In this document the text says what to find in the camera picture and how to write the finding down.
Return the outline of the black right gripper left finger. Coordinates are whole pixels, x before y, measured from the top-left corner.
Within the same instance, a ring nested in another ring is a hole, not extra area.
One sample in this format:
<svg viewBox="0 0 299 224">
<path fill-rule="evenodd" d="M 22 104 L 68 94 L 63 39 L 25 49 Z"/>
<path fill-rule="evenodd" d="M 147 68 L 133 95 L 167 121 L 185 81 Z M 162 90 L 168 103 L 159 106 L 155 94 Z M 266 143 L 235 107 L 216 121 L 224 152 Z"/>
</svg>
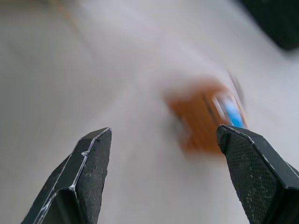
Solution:
<svg viewBox="0 0 299 224">
<path fill-rule="evenodd" d="M 112 129 L 105 127 L 78 140 L 50 174 L 23 224 L 96 224 L 107 176 Z"/>
</svg>

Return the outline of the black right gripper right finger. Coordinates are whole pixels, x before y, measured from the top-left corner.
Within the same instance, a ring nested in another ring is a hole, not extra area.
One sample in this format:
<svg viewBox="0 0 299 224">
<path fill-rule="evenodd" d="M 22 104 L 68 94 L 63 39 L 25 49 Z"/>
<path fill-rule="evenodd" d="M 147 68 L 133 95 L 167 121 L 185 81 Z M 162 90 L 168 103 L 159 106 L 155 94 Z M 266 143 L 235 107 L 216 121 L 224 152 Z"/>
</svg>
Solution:
<svg viewBox="0 0 299 224">
<path fill-rule="evenodd" d="M 217 143 L 251 224 L 299 222 L 299 172 L 263 136 L 220 125 Z"/>
</svg>

